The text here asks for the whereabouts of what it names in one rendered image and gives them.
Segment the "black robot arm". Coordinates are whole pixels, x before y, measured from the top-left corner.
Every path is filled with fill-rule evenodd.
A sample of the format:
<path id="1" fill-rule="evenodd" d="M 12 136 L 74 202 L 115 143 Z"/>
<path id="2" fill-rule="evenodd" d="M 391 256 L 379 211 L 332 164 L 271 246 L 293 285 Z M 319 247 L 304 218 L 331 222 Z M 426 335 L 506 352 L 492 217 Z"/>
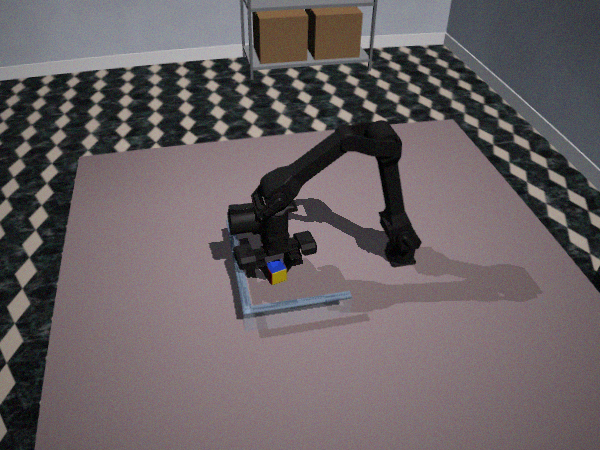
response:
<path id="1" fill-rule="evenodd" d="M 378 213 L 389 238 L 385 255 L 392 267 L 416 264 L 414 249 L 422 242 L 404 208 L 398 168 L 402 141 L 384 120 L 340 125 L 292 164 L 264 175 L 251 195 L 252 203 L 229 205 L 231 235 L 252 232 L 261 235 L 263 243 L 263 229 L 272 234 L 287 230 L 288 213 L 298 211 L 293 199 L 301 187 L 346 152 L 376 157 L 385 201 L 384 211 Z"/>

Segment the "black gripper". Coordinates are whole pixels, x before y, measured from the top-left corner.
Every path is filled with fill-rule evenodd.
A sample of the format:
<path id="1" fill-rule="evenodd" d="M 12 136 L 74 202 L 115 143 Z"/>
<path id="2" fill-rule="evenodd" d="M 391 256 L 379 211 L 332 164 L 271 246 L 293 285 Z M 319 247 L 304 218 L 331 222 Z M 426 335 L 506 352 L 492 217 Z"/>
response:
<path id="1" fill-rule="evenodd" d="M 262 223 L 261 227 L 263 229 Z M 268 233 L 263 229 L 263 246 L 252 249 L 251 244 L 248 243 L 235 246 L 233 251 L 239 269 L 260 268 L 267 279 L 268 265 L 265 257 L 284 253 L 283 261 L 288 272 L 302 258 L 300 248 L 305 256 L 317 252 L 316 241 L 309 231 L 295 233 L 290 238 L 288 228 L 279 234 Z"/>

